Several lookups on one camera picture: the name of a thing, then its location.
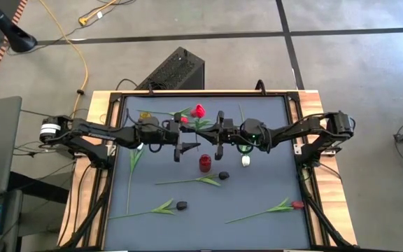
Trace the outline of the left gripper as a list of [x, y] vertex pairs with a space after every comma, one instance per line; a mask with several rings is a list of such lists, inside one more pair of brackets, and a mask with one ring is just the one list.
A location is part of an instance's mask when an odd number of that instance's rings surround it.
[[[180, 144], [180, 123], [181, 123], [181, 113], [176, 113], [174, 115], [173, 120], [167, 120], [165, 131], [164, 131], [164, 143], [166, 145], [174, 146], [174, 161], [179, 162], [180, 156], [185, 151], [188, 151], [192, 148], [197, 148], [200, 146], [200, 143], [181, 143]], [[192, 127], [189, 125], [181, 125], [181, 132], [183, 133], [198, 133], [198, 129], [196, 127]]]

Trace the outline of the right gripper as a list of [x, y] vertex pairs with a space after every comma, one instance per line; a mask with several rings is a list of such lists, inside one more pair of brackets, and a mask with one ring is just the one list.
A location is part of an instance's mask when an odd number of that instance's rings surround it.
[[221, 160], [223, 157], [223, 144], [234, 144], [232, 135], [237, 134], [237, 126], [234, 125], [234, 121], [231, 118], [225, 118], [225, 113], [219, 111], [216, 120], [217, 130], [197, 130], [197, 136], [207, 140], [210, 143], [216, 143], [215, 160]]

